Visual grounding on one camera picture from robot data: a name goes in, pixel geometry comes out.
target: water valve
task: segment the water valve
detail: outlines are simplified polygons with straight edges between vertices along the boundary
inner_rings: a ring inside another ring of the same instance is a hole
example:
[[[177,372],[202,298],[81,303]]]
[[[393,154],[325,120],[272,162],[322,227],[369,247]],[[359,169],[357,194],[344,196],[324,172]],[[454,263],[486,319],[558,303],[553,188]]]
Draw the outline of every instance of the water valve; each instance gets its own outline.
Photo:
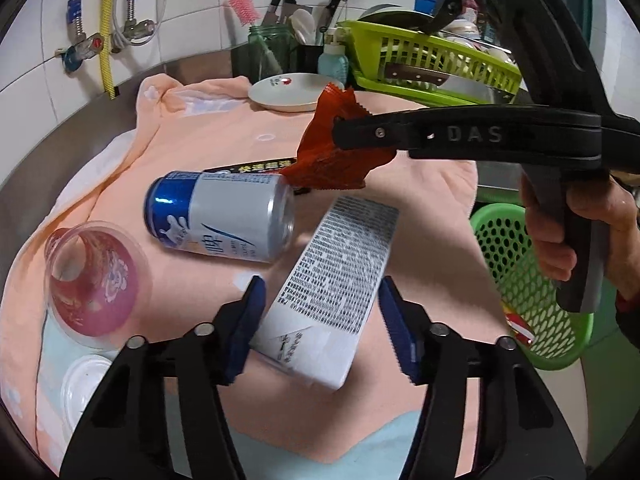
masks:
[[[78,41],[78,43],[70,46],[66,50],[57,50],[56,56],[62,58],[62,64],[65,67],[65,72],[72,73],[82,66],[82,62],[85,59],[91,59],[97,54],[100,54],[103,47],[104,39],[99,32],[96,32],[94,35]]]
[[[142,40],[151,36],[156,30],[156,24],[153,20],[144,20],[137,23],[136,20],[127,20],[122,29],[122,35],[128,41]],[[119,53],[127,45],[122,44],[122,40],[118,38],[117,34],[111,35],[111,43],[113,45],[111,52],[114,54]]]

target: blue gripper pad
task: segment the blue gripper pad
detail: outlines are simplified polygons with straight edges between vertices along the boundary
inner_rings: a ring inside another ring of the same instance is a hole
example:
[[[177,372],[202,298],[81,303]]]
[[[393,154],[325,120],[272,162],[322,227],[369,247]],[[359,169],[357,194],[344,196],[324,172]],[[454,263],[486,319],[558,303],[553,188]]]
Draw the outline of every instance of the blue gripper pad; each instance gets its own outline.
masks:
[[[222,312],[227,306],[224,305],[214,320],[214,325],[223,319],[226,319],[228,323],[226,327],[228,339],[225,342],[227,359],[225,378],[230,383],[244,370],[244,364],[249,355],[249,341],[258,330],[265,301],[266,286],[264,281],[259,276],[254,276],[244,292],[242,300],[228,304],[230,308]]]
[[[420,384],[420,361],[424,354],[422,336],[416,333],[418,326],[410,327],[407,324],[408,319],[405,319],[403,311],[409,302],[402,299],[388,276],[380,283],[378,302],[402,373],[413,384]]]

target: finger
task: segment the finger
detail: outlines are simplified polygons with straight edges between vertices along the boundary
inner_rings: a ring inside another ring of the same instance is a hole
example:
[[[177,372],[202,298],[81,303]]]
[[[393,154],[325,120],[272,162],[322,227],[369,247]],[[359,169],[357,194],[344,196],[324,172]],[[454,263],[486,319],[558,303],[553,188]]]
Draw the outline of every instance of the finger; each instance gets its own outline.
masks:
[[[566,201],[573,212],[584,218],[602,220],[621,231],[636,228],[636,201],[612,178],[604,182],[574,182],[567,190]]]
[[[539,262],[545,262],[547,265],[558,269],[571,271],[578,261],[575,251],[565,244],[534,240],[533,250]]]
[[[559,282],[568,282],[571,278],[571,271],[567,269],[558,269],[552,265],[549,265],[546,262],[538,262],[540,266],[540,271],[546,277],[552,280],[558,280]]]
[[[536,192],[533,190],[531,182],[527,178],[526,174],[520,175],[520,199],[524,207],[532,207],[538,205],[538,199],[536,198]]]
[[[534,240],[559,244],[564,240],[564,226],[551,216],[540,211],[539,207],[527,207],[524,213],[529,236]]]

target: plate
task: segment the plate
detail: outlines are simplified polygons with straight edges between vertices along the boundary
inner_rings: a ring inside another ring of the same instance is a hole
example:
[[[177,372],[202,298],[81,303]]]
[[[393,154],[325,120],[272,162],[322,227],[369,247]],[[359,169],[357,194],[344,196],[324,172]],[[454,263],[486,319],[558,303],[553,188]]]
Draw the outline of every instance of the plate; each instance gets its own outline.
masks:
[[[267,110],[297,113],[312,112],[329,83],[343,89],[337,79],[319,74],[293,73],[275,75],[258,81],[249,89],[249,99]]]

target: cup lid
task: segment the cup lid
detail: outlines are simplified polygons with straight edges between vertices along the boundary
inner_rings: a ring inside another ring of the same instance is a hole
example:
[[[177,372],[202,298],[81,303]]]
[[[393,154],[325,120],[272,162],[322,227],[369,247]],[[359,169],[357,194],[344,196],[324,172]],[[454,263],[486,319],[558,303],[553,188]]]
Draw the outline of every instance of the cup lid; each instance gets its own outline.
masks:
[[[85,355],[67,369],[60,388],[60,405],[68,436],[76,429],[91,396],[100,384],[111,361],[99,355]]]

